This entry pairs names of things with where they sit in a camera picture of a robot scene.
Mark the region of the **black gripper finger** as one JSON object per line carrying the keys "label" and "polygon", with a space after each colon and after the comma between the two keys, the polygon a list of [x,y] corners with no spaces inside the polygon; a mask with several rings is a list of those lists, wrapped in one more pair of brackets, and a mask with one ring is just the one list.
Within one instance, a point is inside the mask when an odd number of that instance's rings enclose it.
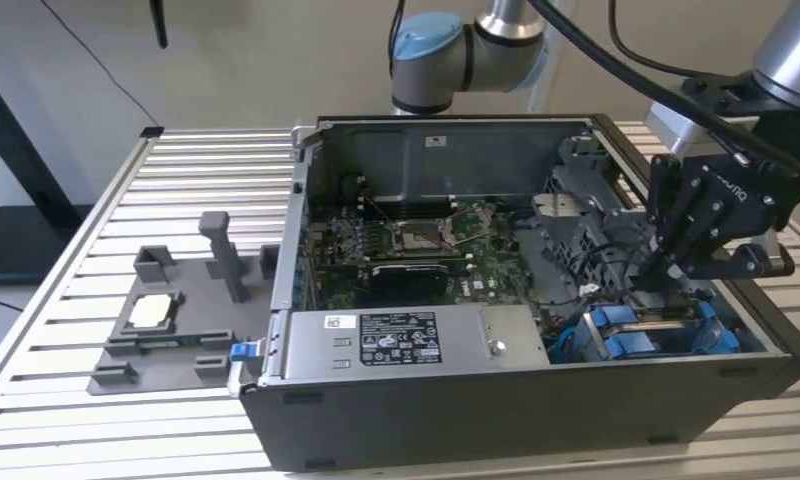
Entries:
{"label": "black gripper finger", "polygon": [[683,239],[681,214],[676,210],[681,189],[681,162],[673,155],[655,155],[651,161],[647,222],[653,227],[655,247],[641,263],[641,282],[655,283],[672,265]]}
{"label": "black gripper finger", "polygon": [[731,207],[713,174],[700,174],[681,181],[672,206],[664,214],[663,250],[691,279],[708,279],[716,273],[720,223]]}

